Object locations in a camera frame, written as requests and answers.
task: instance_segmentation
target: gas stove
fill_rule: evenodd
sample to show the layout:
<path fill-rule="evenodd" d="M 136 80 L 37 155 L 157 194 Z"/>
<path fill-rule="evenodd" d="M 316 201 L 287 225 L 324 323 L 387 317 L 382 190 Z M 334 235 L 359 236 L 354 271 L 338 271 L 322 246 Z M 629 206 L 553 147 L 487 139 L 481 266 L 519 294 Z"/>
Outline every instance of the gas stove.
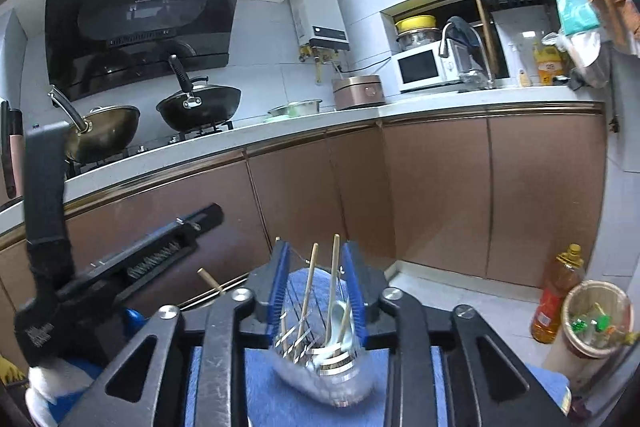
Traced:
<path fill-rule="evenodd" d="M 129 158 L 130 156 L 135 156 L 136 154 L 142 154 L 143 152 L 152 151 L 154 149 L 159 149 L 161 147 L 166 147 L 167 145 L 171 145 L 174 143 L 180 143 L 187 140 L 192 140 L 194 138 L 199 138 L 200 136 L 207 136 L 209 134 L 215 134 L 219 132 L 224 132 L 226 130 L 231 131 L 234 128 L 231 121 L 220 124 L 219 126 L 209 126 L 203 127 L 200 129 L 196 129 L 191 132 L 180 132 L 178 134 L 172 134 L 169 136 L 165 136 L 162 138 L 156 138 L 154 140 L 149 140 L 148 142 L 144 142 L 143 144 L 134 145 L 132 147 L 128 147 L 123 149 L 117 154 L 113 156 L 109 156 L 104 160 L 100 160 L 95 163 L 87 163 L 87 164 L 79 164 L 72 162 L 67 159 L 67 168 L 66 168 L 66 179 L 74 178 L 75 176 L 79 176 L 80 174 L 84 174 L 85 172 L 92 171 L 97 169 L 98 167 L 102 167 L 105 165 L 109 165 L 111 163 L 116 163 L 120 160 L 124 160 L 125 158 Z"/>

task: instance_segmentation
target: screw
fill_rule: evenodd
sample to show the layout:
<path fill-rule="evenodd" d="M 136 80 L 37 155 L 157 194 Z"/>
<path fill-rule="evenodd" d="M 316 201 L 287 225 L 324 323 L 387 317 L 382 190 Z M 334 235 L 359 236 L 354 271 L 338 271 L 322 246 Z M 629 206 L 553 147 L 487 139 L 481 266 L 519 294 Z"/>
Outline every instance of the screw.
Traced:
<path fill-rule="evenodd" d="M 234 301 L 244 302 L 248 301 L 251 298 L 251 290 L 247 288 L 238 288 L 237 290 L 233 290 L 231 293 L 231 298 Z"/>
<path fill-rule="evenodd" d="M 382 290 L 382 296 L 390 301 L 397 301 L 402 298 L 402 295 L 404 295 L 404 293 L 398 288 L 385 288 Z"/>
<path fill-rule="evenodd" d="M 178 306 L 172 306 L 171 304 L 167 304 L 165 306 L 162 306 L 158 310 L 158 313 L 160 314 L 161 319 L 165 319 L 165 320 L 172 319 L 178 316 L 178 314 L 180 313 L 180 308 L 178 308 Z"/>
<path fill-rule="evenodd" d="M 456 306 L 454 311 L 461 319 L 472 319 L 476 316 L 476 310 L 468 304 L 460 304 L 460 306 Z"/>

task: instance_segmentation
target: blue towel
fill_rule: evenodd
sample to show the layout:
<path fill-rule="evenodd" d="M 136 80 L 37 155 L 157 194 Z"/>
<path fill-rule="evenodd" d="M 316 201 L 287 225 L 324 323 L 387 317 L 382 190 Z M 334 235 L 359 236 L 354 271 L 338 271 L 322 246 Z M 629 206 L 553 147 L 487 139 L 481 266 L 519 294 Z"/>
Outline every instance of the blue towel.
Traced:
<path fill-rule="evenodd" d="M 308 270 L 303 268 L 289 276 L 292 288 L 301 300 L 304 294 L 307 274 Z M 329 282 L 329 274 L 316 269 L 314 289 L 320 309 L 324 311 L 328 306 Z M 308 427 L 309 425 L 339 425 L 340 427 L 382 426 L 386 406 L 388 349 L 369 351 L 369 353 L 376 372 L 376 384 L 372 393 L 356 405 L 335 408 L 316 402 L 306 394 L 300 393 L 284 383 L 272 369 L 271 362 L 265 351 L 260 349 L 245 350 L 247 412 L 254 427 Z M 185 412 L 185 427 L 193 427 L 194 424 L 194 404 L 201 355 L 202 348 L 194 348 Z M 436 387 L 438 425 L 446 427 L 448 425 L 446 388 L 439 347 L 431 347 L 431 360 L 433 362 Z M 527 367 L 554 401 L 560 405 L 566 391 L 566 377 L 545 369 L 529 365 Z"/>

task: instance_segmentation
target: pan handle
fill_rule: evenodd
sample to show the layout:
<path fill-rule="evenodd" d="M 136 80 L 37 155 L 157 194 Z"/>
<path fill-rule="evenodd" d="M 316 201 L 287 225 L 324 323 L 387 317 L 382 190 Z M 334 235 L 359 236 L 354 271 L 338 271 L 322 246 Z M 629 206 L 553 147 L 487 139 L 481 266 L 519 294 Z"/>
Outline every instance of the pan handle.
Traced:
<path fill-rule="evenodd" d="M 66 115 L 73 121 L 78 132 L 84 133 L 87 131 L 91 131 L 91 127 L 89 123 L 80 116 L 80 113 L 76 111 L 76 108 L 71 105 L 69 99 L 62 94 L 62 92 L 56 87 L 51 86 L 51 90 L 49 91 L 49 96 L 51 100 L 53 100 L 54 104 L 56 104 L 60 109 L 62 109 Z"/>
<path fill-rule="evenodd" d="M 11 141 L 9 140 L 9 102 L 2 100 L 0 103 L 0 161 L 2 162 L 2 174 L 4 174 L 4 187 L 7 197 L 12 200 L 16 197 L 14 165 L 11 159 Z"/>
<path fill-rule="evenodd" d="M 201 105 L 202 100 L 193 94 L 193 82 L 191 82 L 189 75 L 184 70 L 180 58 L 176 55 L 171 55 L 168 61 L 175 76 L 178 78 L 180 89 L 187 95 L 187 98 L 182 101 L 182 107 L 185 109 L 193 109 Z"/>
<path fill-rule="evenodd" d="M 178 83 L 180 84 L 182 92 L 191 94 L 191 91 L 193 91 L 193 83 L 190 81 L 189 75 L 184 70 L 180 58 L 178 58 L 177 55 L 171 55 L 169 57 L 169 65 L 171 66 L 175 76 L 178 78 Z"/>

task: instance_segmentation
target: sticker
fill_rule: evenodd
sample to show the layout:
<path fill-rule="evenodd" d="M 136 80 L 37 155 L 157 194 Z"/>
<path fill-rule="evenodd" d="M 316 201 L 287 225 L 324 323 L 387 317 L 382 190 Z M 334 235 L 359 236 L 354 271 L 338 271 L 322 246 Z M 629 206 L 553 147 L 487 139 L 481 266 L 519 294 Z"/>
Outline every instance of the sticker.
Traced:
<path fill-rule="evenodd" d="M 536 310 L 536 318 L 545 328 L 551 324 L 552 320 L 560 316 L 562 301 L 564 301 L 563 297 L 554 295 L 548 288 L 542 292 L 542 299 L 540 299 L 540 305 Z"/>
<path fill-rule="evenodd" d="M 541 312 L 538 314 L 538 322 L 546 328 L 549 324 L 551 324 L 551 318 L 547 317 Z"/>

